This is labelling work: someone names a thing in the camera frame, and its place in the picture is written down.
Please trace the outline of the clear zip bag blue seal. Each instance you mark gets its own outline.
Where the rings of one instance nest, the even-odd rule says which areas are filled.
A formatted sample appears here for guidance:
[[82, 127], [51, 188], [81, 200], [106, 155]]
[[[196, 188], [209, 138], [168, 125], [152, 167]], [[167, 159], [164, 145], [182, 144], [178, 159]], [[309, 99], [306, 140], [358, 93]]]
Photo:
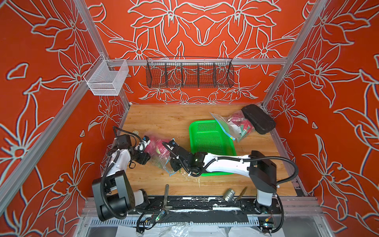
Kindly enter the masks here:
[[162, 144], [162, 142], [170, 142], [171, 139], [151, 131], [146, 132], [145, 136], [150, 139], [150, 143], [145, 149], [145, 152], [151, 156], [149, 163], [165, 171], [169, 176], [175, 174], [176, 172], [170, 164], [170, 152]]

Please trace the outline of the pink dragon fruit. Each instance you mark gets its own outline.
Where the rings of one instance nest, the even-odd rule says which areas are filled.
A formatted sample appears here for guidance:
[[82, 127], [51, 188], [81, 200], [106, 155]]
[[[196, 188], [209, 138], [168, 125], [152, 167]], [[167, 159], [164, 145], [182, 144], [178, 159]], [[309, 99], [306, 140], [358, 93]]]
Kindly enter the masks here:
[[255, 129], [248, 119], [241, 116], [231, 116], [229, 126], [232, 136], [237, 142], [243, 140]]
[[148, 134], [147, 136], [150, 138], [151, 142], [145, 151], [151, 155], [151, 159], [156, 162], [166, 161], [169, 158], [169, 152], [162, 145], [162, 141], [169, 142], [169, 139], [155, 134]]

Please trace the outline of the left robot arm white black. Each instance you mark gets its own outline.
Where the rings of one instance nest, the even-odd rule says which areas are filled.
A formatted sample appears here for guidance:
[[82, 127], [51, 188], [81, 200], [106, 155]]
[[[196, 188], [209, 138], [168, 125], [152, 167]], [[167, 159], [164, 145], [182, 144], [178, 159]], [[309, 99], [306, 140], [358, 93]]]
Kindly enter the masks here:
[[146, 152], [150, 139], [116, 126], [113, 131], [115, 145], [107, 153], [108, 165], [102, 176], [92, 182], [95, 207], [102, 222], [113, 218], [123, 220], [130, 211], [149, 204], [146, 191], [132, 189], [126, 170], [136, 164], [145, 165], [151, 159]]

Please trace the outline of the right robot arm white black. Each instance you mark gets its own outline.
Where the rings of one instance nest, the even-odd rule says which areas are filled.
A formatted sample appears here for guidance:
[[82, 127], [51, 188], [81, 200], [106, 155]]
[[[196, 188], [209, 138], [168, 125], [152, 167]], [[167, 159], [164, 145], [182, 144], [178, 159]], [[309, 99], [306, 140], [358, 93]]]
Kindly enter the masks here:
[[[184, 169], [192, 177], [200, 177], [204, 173], [226, 172], [249, 177], [257, 189], [256, 202], [260, 206], [272, 205], [277, 186], [295, 179], [299, 174], [298, 166], [292, 161], [280, 156], [264, 156], [259, 151], [252, 151], [244, 156], [222, 156], [207, 152], [195, 154], [179, 146], [174, 140], [162, 142], [170, 153], [170, 165], [174, 171]], [[288, 163], [294, 169], [293, 174], [277, 180], [277, 166], [274, 160]]]

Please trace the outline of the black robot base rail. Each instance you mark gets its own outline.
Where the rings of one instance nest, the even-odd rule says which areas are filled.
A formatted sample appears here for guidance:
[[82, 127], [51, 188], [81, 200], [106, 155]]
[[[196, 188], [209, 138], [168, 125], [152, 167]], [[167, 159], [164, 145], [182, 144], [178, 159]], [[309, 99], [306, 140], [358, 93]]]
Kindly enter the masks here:
[[163, 196], [150, 196], [147, 212], [134, 211], [121, 223], [130, 227], [164, 227], [176, 224], [215, 225], [219, 227], [276, 227], [283, 222], [283, 211], [277, 199], [271, 207], [258, 207], [254, 197], [230, 202], [222, 197], [169, 196], [167, 210]]

